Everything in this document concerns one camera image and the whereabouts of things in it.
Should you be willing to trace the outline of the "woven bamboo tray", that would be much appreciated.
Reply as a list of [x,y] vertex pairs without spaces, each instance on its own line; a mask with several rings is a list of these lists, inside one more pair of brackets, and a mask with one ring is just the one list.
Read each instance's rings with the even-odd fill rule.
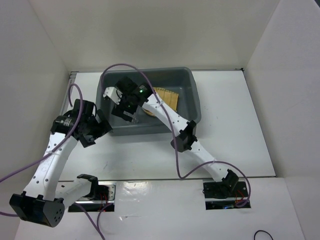
[[162,87],[154,87],[155,92],[160,98],[175,112],[178,108],[179,94]]

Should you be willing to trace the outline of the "clear plastic cup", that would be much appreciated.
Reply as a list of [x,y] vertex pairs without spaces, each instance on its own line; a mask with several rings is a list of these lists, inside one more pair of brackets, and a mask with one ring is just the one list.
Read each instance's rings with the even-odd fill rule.
[[130,113],[127,111],[123,112],[125,115],[125,121],[128,122],[129,124],[138,124],[139,123],[139,115],[138,115],[138,111],[136,111],[135,113]]

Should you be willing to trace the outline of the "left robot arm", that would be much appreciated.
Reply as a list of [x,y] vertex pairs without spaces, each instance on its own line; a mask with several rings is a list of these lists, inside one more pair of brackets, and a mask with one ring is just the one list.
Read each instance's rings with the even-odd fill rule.
[[22,193],[13,194],[11,208],[23,221],[56,227],[64,212],[81,198],[107,202],[110,189],[96,176],[80,174],[69,186],[59,186],[66,162],[78,143],[95,144],[112,128],[95,103],[76,99],[73,109],[59,115],[52,124],[44,157]]

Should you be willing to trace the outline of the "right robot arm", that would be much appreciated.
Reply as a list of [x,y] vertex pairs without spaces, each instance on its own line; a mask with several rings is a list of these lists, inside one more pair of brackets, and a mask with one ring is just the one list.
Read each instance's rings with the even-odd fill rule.
[[196,137],[196,122],[183,118],[167,105],[150,82],[137,85],[130,78],[124,77],[115,86],[107,87],[103,96],[114,102],[112,114],[125,121],[133,119],[132,115],[138,107],[158,118],[172,133],[171,146],[175,154],[188,155],[211,175],[215,181],[215,198],[229,198],[237,190],[238,175],[201,145]]

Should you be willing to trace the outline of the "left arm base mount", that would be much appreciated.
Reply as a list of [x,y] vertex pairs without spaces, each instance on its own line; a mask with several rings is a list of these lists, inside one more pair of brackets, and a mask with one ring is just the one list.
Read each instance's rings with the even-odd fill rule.
[[100,181],[99,185],[102,190],[94,198],[84,196],[79,198],[66,209],[67,212],[83,212],[77,204],[81,205],[89,213],[98,213],[101,210],[103,210],[103,212],[114,212],[117,183],[115,181]]

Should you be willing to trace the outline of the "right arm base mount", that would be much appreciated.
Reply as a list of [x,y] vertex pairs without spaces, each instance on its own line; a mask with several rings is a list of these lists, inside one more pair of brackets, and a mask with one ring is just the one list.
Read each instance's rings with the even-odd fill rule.
[[236,184],[230,196],[219,192],[217,184],[213,180],[204,180],[202,193],[206,210],[238,209],[237,203],[241,204],[248,198],[247,184],[242,180]]

